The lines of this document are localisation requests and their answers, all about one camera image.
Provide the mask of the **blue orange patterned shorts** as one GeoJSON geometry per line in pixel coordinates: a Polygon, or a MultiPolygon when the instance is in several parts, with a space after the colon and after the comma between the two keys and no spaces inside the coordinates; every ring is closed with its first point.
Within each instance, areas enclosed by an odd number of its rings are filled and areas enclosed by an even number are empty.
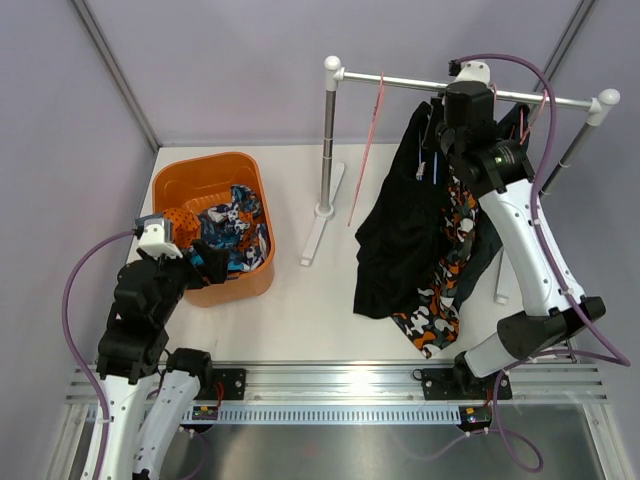
{"type": "Polygon", "coordinates": [[[228,273],[256,270],[270,253],[268,228],[259,196],[247,185],[230,187],[231,201],[212,205],[195,214],[185,208],[162,212],[172,224],[172,241],[182,251],[195,253],[194,241],[229,252],[228,273]]]}

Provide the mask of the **blue wire hanger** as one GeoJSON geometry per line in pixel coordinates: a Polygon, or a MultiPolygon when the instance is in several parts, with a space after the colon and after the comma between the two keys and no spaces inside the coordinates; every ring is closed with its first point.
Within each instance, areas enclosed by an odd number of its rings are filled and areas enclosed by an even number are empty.
{"type": "Polygon", "coordinates": [[[443,95],[432,97],[425,129],[419,134],[418,168],[415,178],[428,181],[432,185],[439,183],[439,167],[441,156],[438,130],[443,121],[443,95]]]}

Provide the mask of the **pink wire hanger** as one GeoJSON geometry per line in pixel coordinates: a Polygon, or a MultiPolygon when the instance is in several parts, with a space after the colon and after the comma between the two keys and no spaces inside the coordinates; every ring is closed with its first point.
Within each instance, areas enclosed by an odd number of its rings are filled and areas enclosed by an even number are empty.
{"type": "Polygon", "coordinates": [[[373,140],[375,138],[375,134],[376,134],[376,130],[377,130],[377,124],[378,124],[380,109],[381,109],[382,105],[384,104],[384,97],[385,97],[384,73],[381,73],[380,80],[378,82],[378,90],[377,90],[376,101],[375,101],[375,104],[374,104],[372,117],[371,117],[371,122],[370,122],[370,126],[369,126],[367,142],[366,142],[364,150],[363,150],[362,160],[361,160],[361,163],[360,163],[359,175],[358,175],[358,179],[357,179],[357,182],[356,182],[353,201],[352,201],[350,212],[349,212],[349,216],[348,216],[348,221],[347,221],[347,226],[348,227],[350,227],[352,225],[352,222],[353,222],[353,217],[354,217],[355,210],[356,210],[356,207],[357,207],[357,202],[358,202],[358,199],[359,199],[359,194],[360,194],[363,178],[364,178],[364,175],[365,175],[365,172],[366,172],[366,167],[367,167],[367,163],[368,163],[368,159],[369,159],[370,150],[371,150],[371,147],[372,147],[372,144],[373,144],[373,140]]]}

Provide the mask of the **black shorts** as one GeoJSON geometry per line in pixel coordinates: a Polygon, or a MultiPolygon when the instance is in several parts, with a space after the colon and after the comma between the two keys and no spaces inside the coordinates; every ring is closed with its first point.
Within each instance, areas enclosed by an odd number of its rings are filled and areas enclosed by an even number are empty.
{"type": "Polygon", "coordinates": [[[442,251],[441,215],[449,165],[441,153],[439,183],[418,181],[419,134],[429,104],[413,112],[384,178],[376,202],[355,233],[357,279],[353,312],[373,319],[390,317],[414,304],[442,251]]]}

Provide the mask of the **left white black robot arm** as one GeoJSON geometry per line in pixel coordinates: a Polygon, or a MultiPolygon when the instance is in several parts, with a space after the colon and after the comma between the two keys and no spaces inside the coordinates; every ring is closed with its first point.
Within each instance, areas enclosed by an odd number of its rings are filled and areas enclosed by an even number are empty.
{"type": "Polygon", "coordinates": [[[209,353],[177,348],[166,360],[165,329],[189,289],[226,277],[226,258],[206,268],[179,251],[139,259],[118,273],[114,302],[98,344],[97,364],[78,364],[98,399],[82,476],[85,479],[157,479],[184,414],[196,399],[218,410],[233,386],[209,353]]]}

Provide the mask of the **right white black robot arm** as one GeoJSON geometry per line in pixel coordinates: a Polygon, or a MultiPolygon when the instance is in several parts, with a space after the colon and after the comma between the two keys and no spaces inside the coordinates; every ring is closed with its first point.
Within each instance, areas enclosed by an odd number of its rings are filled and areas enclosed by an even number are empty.
{"type": "Polygon", "coordinates": [[[573,337],[603,317],[606,307],[601,297],[586,295],[566,278],[526,151],[498,135],[492,90],[477,80],[455,81],[445,88],[442,105],[441,149],[497,231],[523,304],[522,311],[498,321],[494,334],[454,360],[454,388],[479,398],[499,371],[573,337]]]}

